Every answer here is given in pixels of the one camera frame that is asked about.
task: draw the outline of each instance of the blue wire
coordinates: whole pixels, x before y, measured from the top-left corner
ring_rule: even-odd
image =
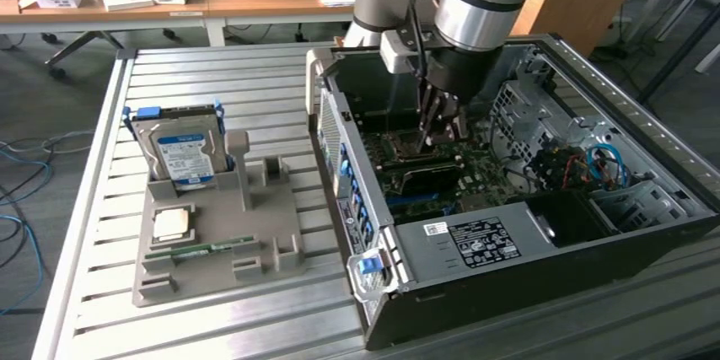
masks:
[[[20,164],[38,164],[38,165],[40,165],[40,166],[43,166],[46,168],[46,178],[40,182],[40,184],[35,187],[35,189],[28,191],[23,196],[16,198],[15,200],[12,200],[7,196],[6,197],[7,201],[0,202],[0,206],[7,206],[7,205],[11,205],[14,202],[19,202],[19,201],[24,200],[27,197],[32,196],[35,193],[38,193],[38,191],[40,191],[40,189],[47,185],[47,182],[50,181],[50,178],[51,178],[52,173],[54,173],[54,168],[51,167],[50,164],[47,164],[46,162],[40,162],[39,160],[24,160],[22,158],[18,158],[18,157],[12,156],[10,153],[7,153],[3,149],[0,149],[0,154],[4,155],[4,157],[8,158],[10,160],[12,160],[14,162],[18,162]]]
[[[602,174],[598,171],[598,169],[594,167],[594,150],[595,149],[604,149],[608,152],[614,154],[618,160],[618,165],[620,166],[620,174],[623,176],[622,184],[623,187],[628,186],[628,172],[626,171],[626,166],[623,164],[623,156],[620,156],[620,152],[618,151],[616,147],[610,145],[608,143],[599,143],[598,145],[594,145],[587,149],[587,166],[590,166],[590,171],[594,175],[594,177],[599,180],[602,180]]]
[[[0,316],[2,316],[2,315],[6,315],[11,310],[14,310],[38,292],[38,290],[40,290],[40,286],[43,285],[43,264],[40,261],[40,249],[38,247],[38,240],[35,239],[35,233],[32,232],[32,228],[28,226],[27,223],[24,223],[20,220],[20,218],[12,217],[10,215],[2,215],[2,214],[0,214],[0,218],[10,219],[11,221],[19,223],[20,225],[26,227],[26,232],[31,237],[32,248],[35,249],[35,260],[38,261],[38,282],[35,283],[35,287],[11,307],[0,311]]]

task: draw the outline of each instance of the metal table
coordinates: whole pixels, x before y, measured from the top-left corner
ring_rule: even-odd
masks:
[[[631,280],[367,352],[307,134],[306,53],[318,46],[330,44],[119,55],[34,359],[635,359],[670,358],[716,340],[719,232]],[[120,126],[122,109],[215,99],[227,127],[248,130],[247,160],[287,157],[310,269],[300,277],[139,309],[131,286],[147,164]]]

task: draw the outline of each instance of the hard drive label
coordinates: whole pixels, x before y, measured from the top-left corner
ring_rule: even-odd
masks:
[[[454,225],[450,234],[471,268],[522,256],[498,217]]]
[[[158,139],[158,144],[170,178],[179,185],[194,186],[212,179],[215,172],[211,157],[203,153],[203,134],[163,137]]]

